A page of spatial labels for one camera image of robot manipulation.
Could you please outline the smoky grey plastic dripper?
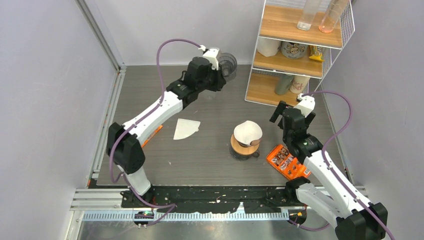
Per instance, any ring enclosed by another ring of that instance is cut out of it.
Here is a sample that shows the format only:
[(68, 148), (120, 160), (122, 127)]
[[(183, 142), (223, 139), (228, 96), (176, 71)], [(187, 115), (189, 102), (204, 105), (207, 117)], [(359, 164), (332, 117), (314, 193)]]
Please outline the smoky grey plastic dripper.
[(237, 59), (234, 55), (228, 52), (223, 52), (218, 58), (218, 63), (222, 72), (223, 78), (229, 82), (237, 76)]

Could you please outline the white paper coffee filter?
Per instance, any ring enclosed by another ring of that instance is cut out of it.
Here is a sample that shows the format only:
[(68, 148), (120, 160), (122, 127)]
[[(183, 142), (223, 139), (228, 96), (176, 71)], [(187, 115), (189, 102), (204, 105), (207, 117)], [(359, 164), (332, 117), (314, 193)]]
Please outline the white paper coffee filter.
[(263, 137), (262, 128), (254, 121), (246, 120), (237, 125), (233, 131), (236, 140), (256, 140)]

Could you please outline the pink transparent plastic dripper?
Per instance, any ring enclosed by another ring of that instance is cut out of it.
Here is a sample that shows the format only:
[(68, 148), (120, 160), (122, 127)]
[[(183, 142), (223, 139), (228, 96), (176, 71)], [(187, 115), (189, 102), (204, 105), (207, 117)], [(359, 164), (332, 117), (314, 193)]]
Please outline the pink transparent plastic dripper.
[(243, 140), (243, 141), (237, 140), (237, 142), (243, 148), (250, 148), (250, 147), (258, 146), (260, 144), (261, 140), (262, 139), (259, 138), (259, 139)]

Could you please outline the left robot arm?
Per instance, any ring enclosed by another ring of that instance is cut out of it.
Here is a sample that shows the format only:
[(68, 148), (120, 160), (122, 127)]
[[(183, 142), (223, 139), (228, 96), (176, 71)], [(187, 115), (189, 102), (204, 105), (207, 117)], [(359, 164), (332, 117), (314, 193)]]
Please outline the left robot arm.
[(124, 179), (135, 191), (135, 202), (141, 207), (148, 207), (154, 199), (144, 170), (146, 157), (142, 144), (170, 117), (196, 101), (199, 93), (221, 91), (235, 76), (236, 69), (224, 60), (220, 60), (218, 68), (213, 69), (206, 58), (194, 57), (181, 77), (171, 82), (151, 106), (124, 124), (114, 122), (109, 126), (106, 143), (109, 163), (122, 171)]

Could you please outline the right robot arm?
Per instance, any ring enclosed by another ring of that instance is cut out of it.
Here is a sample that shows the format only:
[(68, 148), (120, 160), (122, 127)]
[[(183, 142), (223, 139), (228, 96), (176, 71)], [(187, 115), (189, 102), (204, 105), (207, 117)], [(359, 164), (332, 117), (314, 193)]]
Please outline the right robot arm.
[(324, 186), (328, 194), (318, 190), (306, 177), (289, 180), (285, 198), (291, 205), (311, 207), (333, 227), (339, 240), (383, 240), (388, 211), (382, 203), (372, 203), (346, 178), (331, 161), (321, 142), (307, 132), (315, 117), (298, 107), (280, 101), (270, 122), (279, 120), (282, 140), (288, 151)]

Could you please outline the dark glass coffee server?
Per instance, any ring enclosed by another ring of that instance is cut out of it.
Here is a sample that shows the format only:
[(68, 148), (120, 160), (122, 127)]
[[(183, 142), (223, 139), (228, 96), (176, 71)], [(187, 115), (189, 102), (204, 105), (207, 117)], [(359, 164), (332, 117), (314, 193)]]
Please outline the dark glass coffee server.
[(235, 149), (232, 146), (229, 147), (229, 152), (230, 152), (230, 155), (234, 159), (239, 160), (239, 161), (245, 161), (245, 160), (248, 160), (250, 158), (258, 158), (260, 156), (259, 150), (253, 152), (252, 154), (244, 155), (244, 154), (240, 154), (237, 151), (235, 151)]

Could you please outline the green grey cup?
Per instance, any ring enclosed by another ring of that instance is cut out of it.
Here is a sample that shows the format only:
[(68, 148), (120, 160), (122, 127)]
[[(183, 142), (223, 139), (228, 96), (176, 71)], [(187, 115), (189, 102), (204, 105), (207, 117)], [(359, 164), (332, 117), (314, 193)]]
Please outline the green grey cup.
[(294, 79), (293, 75), (282, 74), (279, 76), (278, 82), (275, 86), (274, 92), (277, 95), (284, 95), (289, 91), (289, 88)]

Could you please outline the white printed paper cup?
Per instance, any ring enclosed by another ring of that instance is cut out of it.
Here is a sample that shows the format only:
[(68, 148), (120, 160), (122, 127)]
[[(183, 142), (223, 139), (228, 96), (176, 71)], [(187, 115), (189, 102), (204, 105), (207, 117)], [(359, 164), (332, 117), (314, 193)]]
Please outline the white printed paper cup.
[(295, 75), (289, 87), (289, 91), (294, 94), (302, 93), (308, 85), (310, 79), (311, 78), (309, 76)]

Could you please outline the orange razor box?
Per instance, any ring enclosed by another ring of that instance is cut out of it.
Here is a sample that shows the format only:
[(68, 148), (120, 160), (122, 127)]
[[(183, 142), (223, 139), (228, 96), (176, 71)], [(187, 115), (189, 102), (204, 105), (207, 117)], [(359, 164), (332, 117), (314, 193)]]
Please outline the orange razor box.
[(308, 178), (311, 175), (311, 171), (282, 144), (277, 145), (267, 155), (266, 161), (289, 181), (298, 177)]

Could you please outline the grey cartoon tin can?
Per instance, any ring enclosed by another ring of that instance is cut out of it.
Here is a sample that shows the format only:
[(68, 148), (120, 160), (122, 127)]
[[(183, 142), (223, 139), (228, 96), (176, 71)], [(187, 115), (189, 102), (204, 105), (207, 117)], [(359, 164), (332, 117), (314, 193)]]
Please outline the grey cartoon tin can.
[(280, 51), (286, 58), (300, 59), (307, 53), (308, 47), (307, 44), (303, 43), (282, 41)]

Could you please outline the white paper roll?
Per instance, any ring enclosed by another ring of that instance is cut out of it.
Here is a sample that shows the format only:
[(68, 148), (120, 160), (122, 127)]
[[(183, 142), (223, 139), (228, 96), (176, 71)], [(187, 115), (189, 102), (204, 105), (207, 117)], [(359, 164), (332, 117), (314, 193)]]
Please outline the white paper roll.
[(257, 51), (265, 57), (275, 56), (281, 47), (281, 41), (271, 38), (259, 37), (257, 40)]

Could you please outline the orange snack packet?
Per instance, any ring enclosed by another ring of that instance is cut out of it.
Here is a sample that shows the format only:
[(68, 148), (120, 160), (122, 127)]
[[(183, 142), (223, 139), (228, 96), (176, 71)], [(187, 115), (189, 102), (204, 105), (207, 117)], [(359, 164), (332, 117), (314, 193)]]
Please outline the orange snack packet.
[(145, 145), (163, 128), (163, 125), (159, 125), (148, 137), (147, 139), (143, 142), (143, 144), (141, 145), (142, 148), (145, 147)]

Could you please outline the yellow snack packet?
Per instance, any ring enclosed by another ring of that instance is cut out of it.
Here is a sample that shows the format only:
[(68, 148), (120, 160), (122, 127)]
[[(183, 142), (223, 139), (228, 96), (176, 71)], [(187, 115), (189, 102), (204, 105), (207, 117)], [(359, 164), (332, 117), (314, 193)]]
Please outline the yellow snack packet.
[(317, 45), (310, 45), (310, 56), (309, 59), (313, 61), (317, 61), (320, 63), (323, 63), (325, 61), (324, 55), (323, 55), (323, 48), (321, 46)]

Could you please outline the clear glass bottle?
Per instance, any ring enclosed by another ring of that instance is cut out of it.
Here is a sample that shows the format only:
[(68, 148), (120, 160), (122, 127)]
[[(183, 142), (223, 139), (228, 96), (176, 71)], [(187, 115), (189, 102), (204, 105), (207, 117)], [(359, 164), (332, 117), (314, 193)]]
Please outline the clear glass bottle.
[(297, 28), (303, 31), (309, 31), (319, 11), (322, 0), (306, 0), (302, 9), (302, 14), (297, 23)]

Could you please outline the pink tinted glass bottle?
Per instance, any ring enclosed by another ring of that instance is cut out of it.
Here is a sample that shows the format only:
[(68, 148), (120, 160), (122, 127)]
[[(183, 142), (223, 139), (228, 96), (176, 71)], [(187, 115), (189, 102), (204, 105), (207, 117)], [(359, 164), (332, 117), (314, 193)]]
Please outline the pink tinted glass bottle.
[(350, 0), (331, 0), (324, 17), (318, 26), (323, 33), (331, 33)]

